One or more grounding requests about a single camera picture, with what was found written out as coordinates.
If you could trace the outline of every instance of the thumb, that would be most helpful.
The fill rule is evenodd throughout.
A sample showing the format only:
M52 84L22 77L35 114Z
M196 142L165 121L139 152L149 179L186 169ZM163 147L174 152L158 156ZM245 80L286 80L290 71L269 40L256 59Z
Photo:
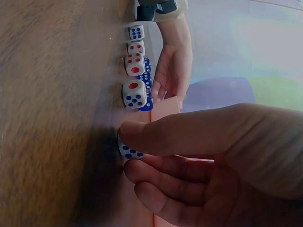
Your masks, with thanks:
M170 115L148 124L125 122L119 136L132 149L157 156L217 155L229 150L250 131L262 131L259 125L270 110L241 104Z

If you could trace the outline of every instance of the wooden table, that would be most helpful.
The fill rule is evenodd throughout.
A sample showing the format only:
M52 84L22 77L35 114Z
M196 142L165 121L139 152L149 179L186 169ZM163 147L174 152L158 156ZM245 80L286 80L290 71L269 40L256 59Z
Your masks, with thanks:
M1 227L152 226L116 148L132 9L0 3Z

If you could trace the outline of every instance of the pink card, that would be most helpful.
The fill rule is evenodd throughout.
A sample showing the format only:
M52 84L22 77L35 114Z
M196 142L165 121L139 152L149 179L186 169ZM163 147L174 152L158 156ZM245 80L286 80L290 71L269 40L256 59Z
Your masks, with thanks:
M154 107L151 110L151 122L155 122L163 117L171 114L180 113L177 97L164 99L160 102L154 103Z

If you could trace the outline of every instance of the finger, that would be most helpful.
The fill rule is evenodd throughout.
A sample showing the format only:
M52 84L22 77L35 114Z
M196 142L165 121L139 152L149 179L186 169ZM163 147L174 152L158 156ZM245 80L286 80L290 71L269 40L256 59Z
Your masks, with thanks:
M183 157L194 158L194 159L204 159L204 160L214 160L214 155L183 155Z
M158 93L159 93L159 89L161 88L161 84L157 81L154 81L153 85L152 85L152 91L151 91L151 95L154 101L157 101L158 99Z
M179 156L146 156L143 162L160 172L193 183L207 183L214 164L208 161L191 161Z
M166 93L166 90L163 87L160 87L159 92L158 92L158 101L163 100L165 93Z
M178 97L180 109L182 109L183 107L183 100L185 99L188 87L189 87L189 80L183 81L182 83L179 84L177 88L177 97Z
M200 223L203 208L187 206L171 199L150 183L136 184L135 192L147 209L173 225L188 227Z
M262 131L268 112L263 106L235 105L173 114L149 124L125 122L119 135L131 148L152 155L216 155L249 136L250 130Z
M140 160L130 160L125 163L126 177L134 184L148 182L157 187L166 196L177 201L201 206L205 203L203 183L190 183L162 173Z

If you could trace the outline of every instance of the stack of dice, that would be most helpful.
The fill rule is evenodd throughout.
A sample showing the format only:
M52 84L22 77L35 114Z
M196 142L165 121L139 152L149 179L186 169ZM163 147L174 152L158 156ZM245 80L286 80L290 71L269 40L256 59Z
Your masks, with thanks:
M125 57L125 69L126 73L133 79L123 84L123 101L127 108L150 111L153 109L152 69L150 60L145 58L143 25L130 27L129 35L131 41L127 44L128 55ZM140 159L145 156L144 153L137 152L125 145L119 135L118 147L121 155L127 159Z

